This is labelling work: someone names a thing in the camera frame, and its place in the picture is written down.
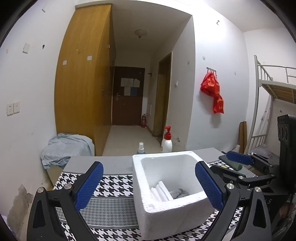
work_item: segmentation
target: metal bed frame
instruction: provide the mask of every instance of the metal bed frame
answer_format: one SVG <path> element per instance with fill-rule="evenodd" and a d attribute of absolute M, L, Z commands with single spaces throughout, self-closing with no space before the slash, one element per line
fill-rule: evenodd
<path fill-rule="evenodd" d="M 296 85 L 289 84 L 289 77 L 296 78 L 296 76 L 288 74 L 288 69 L 296 69 L 296 68 L 288 67 L 288 66 L 278 66 L 278 65 L 262 65 L 258 61 L 258 58 L 256 55 L 254 55 L 254 59 L 255 59 L 255 72 L 256 72 L 255 108 L 254 108 L 254 115 L 253 115 L 251 130 L 250 130 L 250 134 L 249 134 L 249 138 L 247 141 L 244 154 L 248 154 L 253 148 L 265 144 L 269 126 L 270 126 L 273 100 L 280 99 L 280 100 L 295 104 L 295 98 L 296 98 Z M 264 67 L 284 68 L 286 70 L 287 83 L 274 81 Z M 261 135 L 254 135 L 255 123 L 256 123 L 256 118 L 258 113 L 259 88 L 261 86 L 271 95 L 271 103 L 270 103 L 269 117 L 267 120 L 266 133 Z M 285 90 L 290 89 L 292 98 L 290 99 L 287 97 L 286 91 L 279 90 L 277 88 L 284 88 Z"/>

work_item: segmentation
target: white spray nozzle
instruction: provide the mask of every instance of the white spray nozzle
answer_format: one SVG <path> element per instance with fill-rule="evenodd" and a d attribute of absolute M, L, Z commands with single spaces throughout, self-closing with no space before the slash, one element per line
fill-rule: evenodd
<path fill-rule="evenodd" d="M 139 150 L 138 150 L 139 153 L 144 153 L 144 143 L 143 142 L 139 142 Z"/>

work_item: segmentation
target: red plastic bag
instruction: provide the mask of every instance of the red plastic bag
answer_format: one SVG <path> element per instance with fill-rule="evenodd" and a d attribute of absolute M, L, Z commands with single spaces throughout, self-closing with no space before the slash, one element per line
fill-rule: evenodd
<path fill-rule="evenodd" d="M 200 90 L 206 95 L 214 97 L 214 103 L 213 103 L 214 114 L 215 113 L 224 114 L 224 110 L 223 110 L 224 101 L 220 95 L 220 85 L 216 80 L 214 73 L 209 72 L 206 74 L 206 76 L 204 77 L 200 85 Z"/>

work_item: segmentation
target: table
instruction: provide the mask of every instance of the table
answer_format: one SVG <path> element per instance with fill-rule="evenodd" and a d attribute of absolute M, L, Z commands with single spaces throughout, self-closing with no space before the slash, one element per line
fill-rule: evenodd
<path fill-rule="evenodd" d="M 231 169 L 222 161 L 218 161 L 218 157 L 223 155 L 223 153 L 215 148 L 194 150 L 193 152 L 209 165 L 225 165 Z M 54 189 L 60 189 L 66 183 L 73 184 L 77 177 L 85 173 L 94 161 L 100 161 L 103 164 L 104 176 L 88 206 L 81 210 L 81 215 L 99 240 L 142 240 L 133 203 L 132 160 L 132 156 L 73 156 L 56 182 Z M 57 212 L 67 237 L 69 240 L 74 240 L 62 210 L 57 208 Z M 242 208 L 238 208 L 230 227 L 236 225 L 241 212 Z M 217 214 L 218 211 L 215 210 L 203 225 L 161 240 L 200 240 Z"/>

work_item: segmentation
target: doorway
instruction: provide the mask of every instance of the doorway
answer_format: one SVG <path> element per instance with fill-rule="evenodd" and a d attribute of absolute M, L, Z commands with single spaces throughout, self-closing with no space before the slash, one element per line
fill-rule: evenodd
<path fill-rule="evenodd" d="M 144 68 L 115 67 L 112 103 L 113 126 L 141 125 Z"/>
<path fill-rule="evenodd" d="M 156 91 L 155 115 L 154 115 L 154 135 L 161 143 L 164 127 L 167 121 L 168 103 L 170 97 L 172 53 L 168 54 L 158 65 L 158 80 Z"/>

